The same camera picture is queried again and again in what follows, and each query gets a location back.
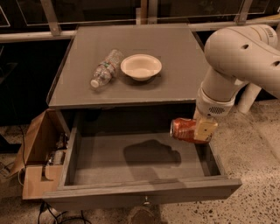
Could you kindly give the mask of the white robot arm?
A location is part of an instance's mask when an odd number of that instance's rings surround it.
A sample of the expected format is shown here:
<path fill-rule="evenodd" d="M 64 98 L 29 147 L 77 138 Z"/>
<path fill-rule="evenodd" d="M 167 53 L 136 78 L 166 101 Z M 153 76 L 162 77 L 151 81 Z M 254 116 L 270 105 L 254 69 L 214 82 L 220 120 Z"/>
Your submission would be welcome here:
<path fill-rule="evenodd" d="M 266 24 L 219 29 L 206 41 L 204 54 L 210 65 L 196 99 L 194 139 L 208 142 L 239 90 L 252 83 L 280 98 L 278 37 Z"/>

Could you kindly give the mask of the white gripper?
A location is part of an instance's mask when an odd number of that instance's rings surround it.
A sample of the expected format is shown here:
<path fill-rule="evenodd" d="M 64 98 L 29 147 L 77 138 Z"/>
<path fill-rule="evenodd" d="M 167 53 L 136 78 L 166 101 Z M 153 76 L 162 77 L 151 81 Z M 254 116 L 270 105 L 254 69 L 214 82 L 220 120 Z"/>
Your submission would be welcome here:
<path fill-rule="evenodd" d="M 234 106 L 235 98 L 229 101 L 216 101 L 208 97 L 200 87 L 196 98 L 196 109 L 193 115 L 195 120 L 194 139 L 210 142 L 213 133 L 218 127 L 214 117 L 226 116 Z"/>

